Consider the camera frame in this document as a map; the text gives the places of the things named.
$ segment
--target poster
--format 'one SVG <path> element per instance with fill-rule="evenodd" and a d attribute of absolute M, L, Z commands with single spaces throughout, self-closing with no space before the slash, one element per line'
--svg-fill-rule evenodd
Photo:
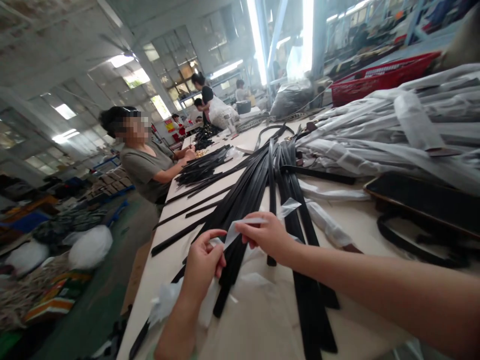
<path fill-rule="evenodd" d="M 175 131 L 174 122 L 171 119 L 165 120 L 165 127 L 169 133 Z"/>

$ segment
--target dark hair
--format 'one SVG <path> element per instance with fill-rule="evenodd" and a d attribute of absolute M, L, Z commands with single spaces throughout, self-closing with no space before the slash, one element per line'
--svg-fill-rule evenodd
<path fill-rule="evenodd" d="M 205 76 L 202 74 L 202 72 L 195 73 L 191 76 L 191 82 L 192 83 L 197 83 L 201 86 L 205 85 Z"/>
<path fill-rule="evenodd" d="M 108 110 L 102 111 L 98 117 L 101 127 L 106 131 L 107 135 L 116 139 L 115 130 L 122 118 L 127 116 L 130 112 L 136 112 L 137 109 L 133 106 L 113 106 Z"/>

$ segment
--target factory floor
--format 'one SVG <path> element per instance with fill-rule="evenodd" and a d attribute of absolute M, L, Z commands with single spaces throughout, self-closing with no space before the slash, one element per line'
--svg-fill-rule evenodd
<path fill-rule="evenodd" d="M 113 245 L 95 272 L 88 288 L 71 312 L 58 321 L 55 330 L 31 360 L 75 360 L 95 353 L 120 318 L 137 250 L 150 241 L 158 222 L 155 205 L 137 191 L 115 198 L 106 206 L 128 206 L 111 226 Z"/>

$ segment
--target red plastic crate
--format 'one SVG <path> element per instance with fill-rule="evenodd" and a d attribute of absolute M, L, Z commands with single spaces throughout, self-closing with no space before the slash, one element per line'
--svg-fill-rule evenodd
<path fill-rule="evenodd" d="M 354 72 L 331 85 L 334 107 L 362 99 L 375 90 L 392 89 L 403 83 L 421 78 L 431 62 L 442 52 L 429 52 L 403 60 Z"/>

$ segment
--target work table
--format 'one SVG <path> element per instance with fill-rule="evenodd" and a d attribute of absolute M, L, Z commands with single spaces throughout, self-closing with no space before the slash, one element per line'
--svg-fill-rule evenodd
<path fill-rule="evenodd" d="M 305 126 L 307 122 L 308 120 L 292 121 L 289 122 L 287 126 L 289 126 L 293 131 L 296 131 L 299 125 Z M 253 150 L 255 143 L 257 142 L 258 134 L 266 127 L 267 125 L 263 123 L 260 126 L 240 134 L 234 139 L 227 139 L 226 141 L 218 136 L 215 136 L 212 138 L 214 144 L 208 149 L 210 149 L 210 152 L 212 152 L 219 147 L 230 144 L 232 146 L 241 146 L 242 148 L 250 148 Z M 264 132 L 262 135 L 261 144 L 265 144 L 268 138 L 273 135 L 275 131 L 276 129 L 271 129 Z M 283 141 L 286 136 L 290 135 L 284 135 L 278 141 Z M 189 143 L 190 141 L 187 138 L 184 141 L 183 147 L 188 146 Z M 240 161 L 242 160 L 234 159 L 229 161 L 219 166 L 215 172 L 218 173 L 227 171 L 237 165 Z M 167 204 L 163 208 L 159 221 L 166 219 L 167 217 L 178 213 L 187 206 L 200 202 L 212 194 L 215 194 L 218 191 L 235 184 L 243 171 L 244 169 L 241 169 L 228 175 L 190 199 L 183 197 L 170 204 Z M 361 189 L 363 185 L 360 183 L 354 186 L 348 186 L 326 180 L 314 179 L 311 177 L 302 177 L 302 180 L 311 185 L 319 187 L 322 189 L 322 191 Z M 171 199 L 187 189 L 188 188 L 184 186 L 179 188 L 178 184 L 174 180 L 171 183 L 167 199 Z M 224 196 L 226 196 L 226 194 L 227 192 L 224 192 L 223 194 L 220 194 L 217 197 L 202 203 L 201 206 L 214 203 L 222 199 Z M 280 206 L 280 196 L 277 195 L 276 198 L 278 201 L 278 208 Z M 380 235 L 376 224 L 380 213 L 375 210 L 375 204 L 372 201 L 322 201 L 320 202 L 320 205 L 340 224 L 340 226 L 342 226 L 345 232 L 352 237 L 356 246 L 363 253 L 387 257 L 400 256 L 398 250 Z M 267 187 L 263 195 L 261 209 L 267 210 L 268 208 L 269 188 Z M 152 247 L 162 243 L 164 240 L 168 239 L 172 235 L 178 233 L 180 230 L 213 211 L 214 209 L 212 208 L 190 218 L 185 218 L 185 215 L 180 215 L 176 219 L 159 226 L 156 229 Z M 129 358 L 129 352 L 132 344 L 134 343 L 138 333 L 144 326 L 145 321 L 149 316 L 152 307 L 151 300 L 158 297 L 160 285 L 170 283 L 178 271 L 182 268 L 182 261 L 188 254 L 190 243 L 200 228 L 201 225 L 189 235 L 177 241 L 157 256 L 151 257 L 151 255 L 149 255 L 138 288 L 138 293 L 133 304 L 128 325 L 123 336 L 123 341 L 117 357 L 118 360 L 126 360 Z M 324 233 L 316 226 L 315 232 L 321 247 L 333 247 L 327 241 Z M 299 352 L 297 351 L 298 357 L 300 359 L 304 359 L 305 357 L 302 350 L 302 335 L 299 326 L 299 316 L 297 312 L 292 271 L 281 265 L 278 265 L 277 267 L 268 267 L 266 264 L 266 259 L 266 254 L 262 252 L 255 253 L 255 255 L 249 258 L 246 263 L 244 258 L 244 264 L 240 269 L 239 278 L 245 274 L 258 273 L 265 279 L 275 284 L 274 286 L 278 291 L 278 294 L 281 295 L 281 298 L 284 300 L 286 305 L 287 313 L 285 314 L 285 317 L 289 321 L 289 324 L 291 324 L 293 341 L 296 342 L 299 349 Z M 341 293 L 337 293 L 337 296 L 340 303 L 340 310 L 327 309 L 326 311 L 333 330 L 336 344 L 338 346 L 338 354 L 322 351 L 321 355 L 323 359 L 374 359 L 394 349 L 410 338 L 410 335 L 404 330 L 400 329 L 398 326 L 363 308 L 359 304 L 350 300 L 348 297 L 342 295 Z M 197 347 L 199 349 L 202 349 L 204 344 L 205 346 L 211 345 L 213 340 L 212 337 L 216 335 L 217 329 L 225 329 L 226 327 L 228 328 L 229 324 L 231 324 L 232 328 L 235 328 L 235 305 L 236 304 L 229 299 L 225 305 L 221 319 L 212 317 L 208 331 L 200 330 L 197 339 Z M 270 326 L 270 330 L 272 331 L 272 334 L 275 334 L 276 329 L 273 324 Z M 143 346 L 136 356 L 136 359 L 142 360 L 147 357 L 147 354 L 157 343 L 160 332 L 161 326 L 158 324 L 149 331 Z M 228 348 L 228 343 L 230 341 L 229 339 L 232 339 L 233 341 L 234 338 L 238 336 L 245 336 L 247 339 L 249 339 L 248 334 L 234 332 L 233 330 L 231 334 L 235 334 L 235 336 L 229 337 L 222 330 L 222 339 L 226 340 L 223 341 L 222 344 L 218 344 L 218 349 L 215 351 Z M 265 339 L 265 341 L 268 343 L 269 339 L 271 338 L 272 337 L 270 336 Z M 207 349 L 206 351 L 208 354 L 212 354 L 211 349 Z M 245 358 L 242 354 L 237 354 L 236 357 L 239 359 Z M 226 356 L 225 358 L 232 359 L 230 355 Z"/>

